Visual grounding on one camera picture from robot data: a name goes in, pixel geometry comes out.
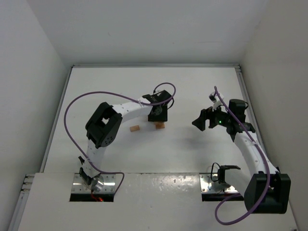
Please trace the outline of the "wood block four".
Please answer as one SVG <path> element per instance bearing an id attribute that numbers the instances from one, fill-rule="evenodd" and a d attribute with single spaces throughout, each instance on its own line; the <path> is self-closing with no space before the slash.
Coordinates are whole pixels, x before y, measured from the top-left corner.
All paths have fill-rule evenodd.
<path id="1" fill-rule="evenodd" d="M 164 129 L 165 128 L 164 122 L 157 122 L 157 123 L 155 123 L 155 128 L 156 129 Z"/>

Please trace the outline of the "wood block one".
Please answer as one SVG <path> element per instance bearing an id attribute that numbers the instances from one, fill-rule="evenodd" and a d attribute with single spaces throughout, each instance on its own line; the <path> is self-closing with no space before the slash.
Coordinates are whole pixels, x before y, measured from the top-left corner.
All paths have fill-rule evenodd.
<path id="1" fill-rule="evenodd" d="M 135 132 L 140 130 L 140 126 L 139 125 L 135 125 L 129 128 L 130 132 Z"/>

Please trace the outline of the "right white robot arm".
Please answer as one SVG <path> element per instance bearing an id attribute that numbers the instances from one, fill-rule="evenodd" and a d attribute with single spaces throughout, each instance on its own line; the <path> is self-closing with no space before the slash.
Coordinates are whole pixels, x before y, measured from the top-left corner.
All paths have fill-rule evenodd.
<path id="1" fill-rule="evenodd" d="M 223 126 L 233 143 L 240 150 L 249 169 L 246 176 L 236 165 L 220 165 L 214 181 L 223 186 L 233 186 L 243 197 L 247 210 L 257 214 L 284 214 L 287 211 L 291 179 L 280 173 L 264 154 L 257 142 L 256 130 L 246 122 L 245 111 L 248 104 L 239 99 L 231 99 L 229 107 L 222 111 L 222 102 L 211 96 L 213 106 L 203 109 L 192 124 L 199 130 Z"/>

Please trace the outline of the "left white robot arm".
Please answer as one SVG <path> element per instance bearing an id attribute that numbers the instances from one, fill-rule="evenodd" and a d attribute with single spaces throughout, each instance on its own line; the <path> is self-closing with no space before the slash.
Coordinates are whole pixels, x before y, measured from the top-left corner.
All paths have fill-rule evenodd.
<path id="1" fill-rule="evenodd" d="M 98 169 L 106 148 L 115 141 L 122 123 L 140 116 L 148 116 L 149 122 L 166 122 L 170 101 L 171 94 L 162 90 L 127 103 L 101 103 L 85 126 L 88 138 L 87 157 L 79 170 L 84 182 L 91 185 L 94 178 L 100 175 Z"/>

